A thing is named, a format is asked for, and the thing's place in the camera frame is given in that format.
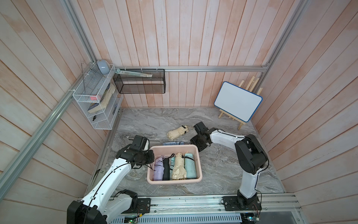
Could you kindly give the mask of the cream umbrella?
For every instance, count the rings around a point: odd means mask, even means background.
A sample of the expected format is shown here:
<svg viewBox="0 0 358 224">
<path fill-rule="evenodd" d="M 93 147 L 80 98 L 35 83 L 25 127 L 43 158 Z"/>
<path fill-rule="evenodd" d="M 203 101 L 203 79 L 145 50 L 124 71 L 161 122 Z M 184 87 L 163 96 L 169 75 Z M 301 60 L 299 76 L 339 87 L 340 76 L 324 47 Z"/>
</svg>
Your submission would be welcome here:
<svg viewBox="0 0 358 224">
<path fill-rule="evenodd" d="M 187 125 L 182 125 L 177 129 L 169 131 L 167 133 L 167 137 L 169 138 L 169 140 L 173 141 L 188 132 L 189 132 L 189 127 Z"/>
<path fill-rule="evenodd" d="M 182 153 L 177 153 L 174 157 L 172 180 L 185 180 L 185 179 L 186 179 L 185 159 Z"/>
</svg>

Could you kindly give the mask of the light blue umbrella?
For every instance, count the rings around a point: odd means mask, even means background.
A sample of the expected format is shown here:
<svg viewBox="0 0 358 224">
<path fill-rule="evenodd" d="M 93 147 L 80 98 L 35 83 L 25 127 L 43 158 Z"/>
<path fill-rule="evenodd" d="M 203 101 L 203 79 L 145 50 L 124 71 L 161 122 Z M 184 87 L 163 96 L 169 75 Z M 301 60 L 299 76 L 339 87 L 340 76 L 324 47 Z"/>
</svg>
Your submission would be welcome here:
<svg viewBox="0 0 358 224">
<path fill-rule="evenodd" d="M 171 146 L 171 145 L 184 145 L 183 141 L 171 141 L 171 142 L 164 142 L 163 146 Z"/>
</svg>

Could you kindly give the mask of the mint green umbrella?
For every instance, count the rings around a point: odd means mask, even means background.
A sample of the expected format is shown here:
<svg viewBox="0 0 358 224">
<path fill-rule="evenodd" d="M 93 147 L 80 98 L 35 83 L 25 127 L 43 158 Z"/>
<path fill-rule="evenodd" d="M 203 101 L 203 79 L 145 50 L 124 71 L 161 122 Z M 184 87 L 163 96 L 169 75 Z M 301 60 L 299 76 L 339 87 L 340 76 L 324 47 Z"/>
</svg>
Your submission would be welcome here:
<svg viewBox="0 0 358 224">
<path fill-rule="evenodd" d="M 186 178 L 196 179 L 197 172 L 196 172 L 194 155 L 191 153 L 186 153 L 184 159 L 185 159 Z"/>
</svg>

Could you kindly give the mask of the teal green umbrella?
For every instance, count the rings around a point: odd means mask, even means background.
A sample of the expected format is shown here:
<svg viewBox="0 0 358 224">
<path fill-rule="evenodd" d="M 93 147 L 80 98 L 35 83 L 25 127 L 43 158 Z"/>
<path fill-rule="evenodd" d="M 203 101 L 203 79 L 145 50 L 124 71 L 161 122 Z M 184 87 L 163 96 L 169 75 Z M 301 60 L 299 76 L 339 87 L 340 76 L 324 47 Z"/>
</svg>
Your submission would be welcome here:
<svg viewBox="0 0 358 224">
<path fill-rule="evenodd" d="M 170 158 L 170 171 L 171 172 L 173 171 L 174 165 L 175 165 L 175 157 L 171 157 Z"/>
</svg>

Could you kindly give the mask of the lilac umbrella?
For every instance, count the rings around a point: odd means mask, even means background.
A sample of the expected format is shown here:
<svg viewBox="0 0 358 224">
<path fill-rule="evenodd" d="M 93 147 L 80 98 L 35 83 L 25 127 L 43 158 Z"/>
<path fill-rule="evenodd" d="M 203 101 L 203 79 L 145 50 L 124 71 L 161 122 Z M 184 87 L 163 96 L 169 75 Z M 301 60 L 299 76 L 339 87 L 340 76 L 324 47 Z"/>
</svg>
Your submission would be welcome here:
<svg viewBox="0 0 358 224">
<path fill-rule="evenodd" d="M 155 160 L 154 170 L 153 170 L 153 180 L 162 181 L 164 175 L 164 159 L 165 157 L 161 156 Z"/>
</svg>

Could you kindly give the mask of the black umbrella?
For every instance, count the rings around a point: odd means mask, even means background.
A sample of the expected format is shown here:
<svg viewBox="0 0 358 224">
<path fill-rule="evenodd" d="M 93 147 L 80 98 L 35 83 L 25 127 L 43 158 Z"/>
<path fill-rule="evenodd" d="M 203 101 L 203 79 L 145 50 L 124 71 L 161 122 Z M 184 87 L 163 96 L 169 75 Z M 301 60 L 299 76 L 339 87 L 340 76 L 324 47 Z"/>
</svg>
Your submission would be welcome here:
<svg viewBox="0 0 358 224">
<path fill-rule="evenodd" d="M 172 172 L 170 171 L 170 158 L 174 157 L 175 154 L 172 154 L 170 157 L 166 157 L 164 159 L 164 175 L 163 175 L 163 181 L 169 181 L 172 179 Z"/>
</svg>

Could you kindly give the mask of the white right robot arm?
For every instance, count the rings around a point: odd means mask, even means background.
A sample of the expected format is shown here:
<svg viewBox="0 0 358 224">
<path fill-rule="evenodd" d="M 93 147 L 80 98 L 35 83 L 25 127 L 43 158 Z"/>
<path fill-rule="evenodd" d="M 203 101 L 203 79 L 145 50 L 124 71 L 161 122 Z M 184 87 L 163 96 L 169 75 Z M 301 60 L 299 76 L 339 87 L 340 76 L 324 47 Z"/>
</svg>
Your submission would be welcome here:
<svg viewBox="0 0 358 224">
<path fill-rule="evenodd" d="M 241 186 L 237 196 L 222 198 L 225 210 L 260 212 L 262 206 L 256 186 L 259 173 L 265 170 L 264 166 L 269 164 L 269 160 L 257 138 L 252 134 L 243 136 L 217 128 L 208 129 L 203 122 L 194 125 L 194 129 L 197 135 L 190 140 L 190 143 L 194 144 L 200 152 L 215 143 L 237 153 L 239 165 L 243 170 Z"/>
</svg>

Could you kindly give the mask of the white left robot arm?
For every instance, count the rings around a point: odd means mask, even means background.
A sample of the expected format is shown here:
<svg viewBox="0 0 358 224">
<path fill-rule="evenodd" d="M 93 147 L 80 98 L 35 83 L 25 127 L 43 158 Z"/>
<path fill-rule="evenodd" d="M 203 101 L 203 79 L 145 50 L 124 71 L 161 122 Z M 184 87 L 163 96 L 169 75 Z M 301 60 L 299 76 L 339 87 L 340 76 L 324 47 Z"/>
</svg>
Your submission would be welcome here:
<svg viewBox="0 0 358 224">
<path fill-rule="evenodd" d="M 68 224 L 109 224 L 123 212 L 139 212 L 138 194 L 125 189 L 110 201 L 124 177 L 133 169 L 154 162 L 150 141 L 136 135 L 131 144 L 117 152 L 111 167 L 97 185 L 81 200 L 73 201 L 67 209 Z"/>
</svg>

